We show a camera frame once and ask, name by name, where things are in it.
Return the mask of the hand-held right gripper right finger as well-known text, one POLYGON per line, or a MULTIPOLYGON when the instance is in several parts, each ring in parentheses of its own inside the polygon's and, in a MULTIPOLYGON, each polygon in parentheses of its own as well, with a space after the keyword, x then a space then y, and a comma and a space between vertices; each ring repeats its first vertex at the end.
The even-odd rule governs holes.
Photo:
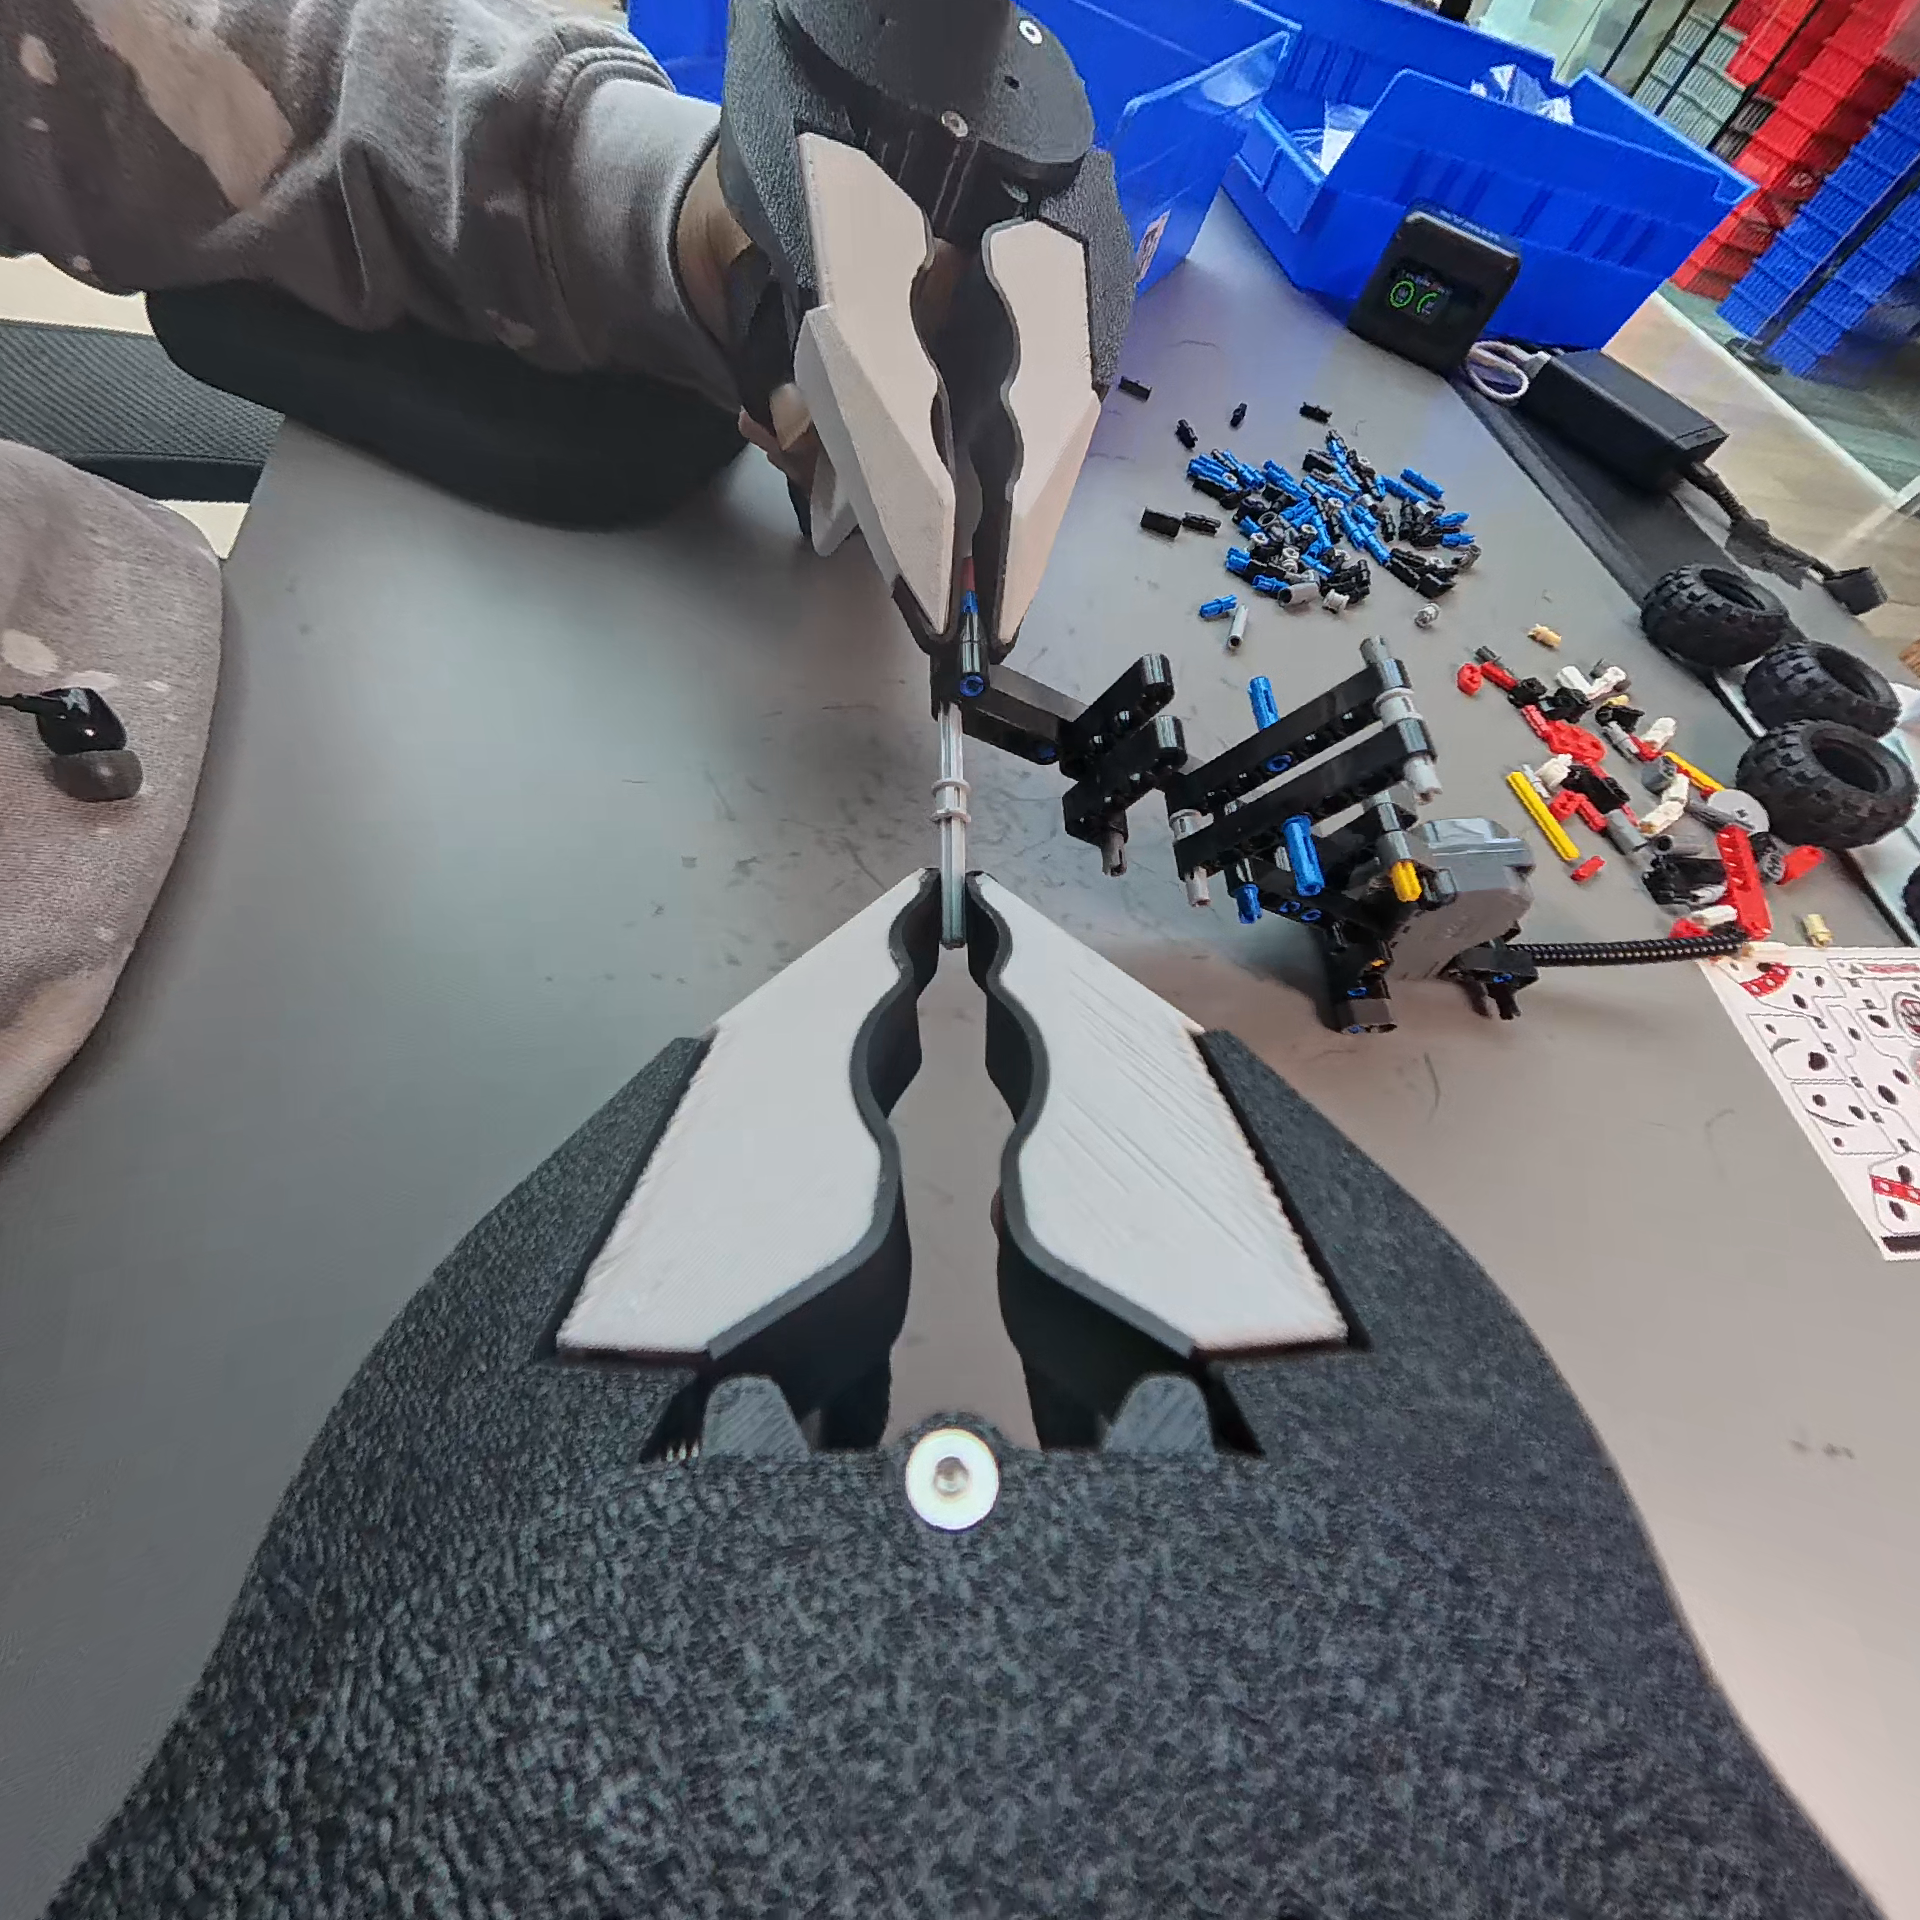
POLYGON ((966 924, 1018 1259, 1179 1361, 1343 1341, 1202 1028, 989 876, 966 924))

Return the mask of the light grey toy axle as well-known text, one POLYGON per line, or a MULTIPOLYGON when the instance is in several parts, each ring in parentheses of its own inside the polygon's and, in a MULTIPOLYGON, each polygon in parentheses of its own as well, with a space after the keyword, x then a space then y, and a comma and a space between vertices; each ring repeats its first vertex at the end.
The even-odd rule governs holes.
POLYGON ((933 782, 933 822, 940 837, 941 946, 968 940, 968 826, 971 782, 966 773, 964 716, 957 704, 938 712, 940 770, 933 782))

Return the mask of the toy brick motor assembly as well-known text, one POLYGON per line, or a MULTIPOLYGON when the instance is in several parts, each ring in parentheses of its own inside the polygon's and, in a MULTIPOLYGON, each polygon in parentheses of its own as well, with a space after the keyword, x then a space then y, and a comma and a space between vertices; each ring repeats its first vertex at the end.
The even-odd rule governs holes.
POLYGON ((1290 712, 1250 684, 1254 732, 1212 760, 1187 749, 1173 670, 1140 657, 1079 704, 991 659, 976 596, 962 593, 947 643, 926 643, 927 692, 964 716, 964 738, 1066 779, 1062 830, 1122 876, 1131 809, 1165 805, 1175 869, 1190 905, 1222 881, 1239 921, 1304 929, 1340 1033, 1394 1028, 1391 988, 1439 979, 1488 1017, 1519 1012, 1549 970, 1645 970, 1750 950, 1742 940, 1532 944, 1528 845, 1486 818, 1427 818, 1439 794, 1435 749, 1404 664, 1382 640, 1360 672, 1290 712))

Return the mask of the person's left forearm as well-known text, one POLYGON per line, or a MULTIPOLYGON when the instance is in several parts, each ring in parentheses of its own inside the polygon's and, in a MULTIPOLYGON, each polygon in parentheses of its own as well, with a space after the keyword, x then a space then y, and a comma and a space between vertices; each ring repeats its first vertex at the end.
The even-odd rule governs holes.
POLYGON ((2 230, 112 298, 252 282, 349 329, 736 406, 679 264, 717 109, 544 4, 4 4, 2 230))

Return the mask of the grey desk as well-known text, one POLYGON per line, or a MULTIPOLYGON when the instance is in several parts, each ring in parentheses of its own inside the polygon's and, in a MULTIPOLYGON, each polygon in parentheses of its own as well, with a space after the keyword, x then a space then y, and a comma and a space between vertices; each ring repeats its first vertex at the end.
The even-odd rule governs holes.
MULTIPOLYGON (((644 533, 501 520, 286 428, 223 566, 178 865, 4 1144, 4 1916, 221 1635, 352 1373, 664 1042, 931 861, 926 667, 743 459, 644 533)), ((1916 1267, 1690 968, 1327 1033, 1293 929, 1188 907, 966 757, 976 865, 1260 1051, 1527 1316, 1717 1676, 1916 1916, 1916 1267)))

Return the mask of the person's left hand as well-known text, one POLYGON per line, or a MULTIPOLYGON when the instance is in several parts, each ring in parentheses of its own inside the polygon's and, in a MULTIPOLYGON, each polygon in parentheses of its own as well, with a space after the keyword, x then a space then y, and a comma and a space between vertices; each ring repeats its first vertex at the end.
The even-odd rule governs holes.
MULTIPOLYGON (((719 178, 717 147, 710 144, 699 169, 685 186, 677 221, 677 265, 683 294, 706 338, 722 354, 732 354, 730 273, 751 249, 739 226, 719 178)), ((755 443, 787 477, 795 497, 812 497, 813 469, 820 456, 806 406, 799 402, 794 426, 760 424, 748 406, 736 412, 739 433, 755 443)))

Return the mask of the pile of small connector pins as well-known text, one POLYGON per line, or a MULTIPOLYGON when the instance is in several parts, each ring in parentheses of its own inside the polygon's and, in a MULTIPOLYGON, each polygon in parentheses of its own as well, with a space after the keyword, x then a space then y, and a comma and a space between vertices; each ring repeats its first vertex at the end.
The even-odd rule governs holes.
POLYGON ((1146 506, 1142 538, 1216 544, 1226 593, 1202 598, 1197 619, 1222 628, 1239 652, 1253 606, 1287 613, 1362 609, 1381 578, 1416 596, 1415 626, 1427 632, 1438 606, 1482 563, 1472 515, 1450 504, 1427 474, 1390 472, 1343 436, 1327 406, 1304 402, 1300 420, 1317 430, 1300 457, 1247 459, 1229 443, 1204 443, 1179 416, 1173 438, 1183 456, 1190 508, 1146 506))

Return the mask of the black device with display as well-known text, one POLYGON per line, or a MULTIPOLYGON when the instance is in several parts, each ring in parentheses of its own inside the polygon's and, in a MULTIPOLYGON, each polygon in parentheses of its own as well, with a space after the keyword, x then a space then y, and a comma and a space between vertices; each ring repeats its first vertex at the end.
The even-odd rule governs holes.
POLYGON ((1458 371, 1519 277, 1499 235, 1438 208, 1408 208, 1352 301, 1347 329, 1438 374, 1458 371))

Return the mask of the black power adapter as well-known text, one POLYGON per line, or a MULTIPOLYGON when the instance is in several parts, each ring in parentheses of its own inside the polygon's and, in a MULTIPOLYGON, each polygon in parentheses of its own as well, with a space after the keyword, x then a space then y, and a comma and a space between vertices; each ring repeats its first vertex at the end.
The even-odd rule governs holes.
POLYGON ((1720 424, 1602 349, 1547 354, 1517 412, 1645 494, 1675 489, 1726 443, 1720 424))

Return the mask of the pile of red white pieces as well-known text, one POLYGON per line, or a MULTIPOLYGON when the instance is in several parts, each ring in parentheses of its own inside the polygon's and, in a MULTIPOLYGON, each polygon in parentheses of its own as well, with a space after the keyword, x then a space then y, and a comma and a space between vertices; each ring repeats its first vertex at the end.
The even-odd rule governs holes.
POLYGON ((1768 830, 1765 809, 1674 749, 1675 723, 1647 717, 1627 674, 1599 664, 1552 680, 1522 677, 1490 646, 1455 664, 1455 691, 1499 700, 1533 747, 1528 769, 1584 860, 1563 869, 1591 885, 1606 872, 1670 915, 1674 944, 1773 944, 1773 897, 1820 869, 1820 848, 1768 830))

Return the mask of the black toy tyre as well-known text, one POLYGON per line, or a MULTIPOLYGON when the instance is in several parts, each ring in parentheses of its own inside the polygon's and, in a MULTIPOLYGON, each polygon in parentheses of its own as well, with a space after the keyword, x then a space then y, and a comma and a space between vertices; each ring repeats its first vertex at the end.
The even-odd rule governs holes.
POLYGON ((1871 848, 1916 814, 1914 769, 1878 738, 1835 723, 1791 723, 1756 738, 1734 788, 1791 845, 1827 852, 1871 848))
POLYGON ((1742 700, 1763 729, 1827 723, 1886 737, 1904 701, 1868 661, 1813 640, 1786 640, 1750 664, 1742 700))
POLYGON ((1788 606, 1739 566, 1674 566, 1639 609, 1652 646, 1703 674, 1750 665, 1794 636, 1788 606))

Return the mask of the dark mesh chair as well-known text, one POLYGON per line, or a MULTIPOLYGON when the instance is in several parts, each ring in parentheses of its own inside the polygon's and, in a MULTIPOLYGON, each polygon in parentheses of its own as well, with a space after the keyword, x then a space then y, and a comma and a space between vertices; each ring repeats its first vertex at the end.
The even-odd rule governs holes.
POLYGON ((250 504, 280 416, 183 372, 149 333, 2 323, 2 441, 155 501, 250 504))

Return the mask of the stack of red bins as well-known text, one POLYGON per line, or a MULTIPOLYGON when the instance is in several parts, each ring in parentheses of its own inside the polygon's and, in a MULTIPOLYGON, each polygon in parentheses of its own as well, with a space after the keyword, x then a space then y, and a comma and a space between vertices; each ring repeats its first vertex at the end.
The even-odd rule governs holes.
POLYGON ((1726 24, 1728 125, 1750 193, 1686 257, 1674 284, 1726 298, 1918 72, 1916 3, 1742 3, 1726 24))

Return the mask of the stack of blue crates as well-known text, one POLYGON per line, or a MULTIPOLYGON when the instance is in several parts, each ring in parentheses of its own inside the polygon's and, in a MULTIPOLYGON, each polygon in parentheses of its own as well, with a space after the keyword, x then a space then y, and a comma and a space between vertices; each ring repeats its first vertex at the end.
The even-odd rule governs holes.
POLYGON ((1918 332, 1918 85, 1719 304, 1754 371, 1860 387, 1918 332))

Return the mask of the black drawstring toggle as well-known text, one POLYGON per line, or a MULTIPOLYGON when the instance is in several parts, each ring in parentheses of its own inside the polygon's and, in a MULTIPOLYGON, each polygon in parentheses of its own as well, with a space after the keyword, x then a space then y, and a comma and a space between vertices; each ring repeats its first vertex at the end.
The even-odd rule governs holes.
POLYGON ((133 801, 144 787, 139 757, 128 746, 128 729, 96 688, 46 688, 2 696, 2 709, 30 716, 46 773, 71 801, 114 805, 133 801))

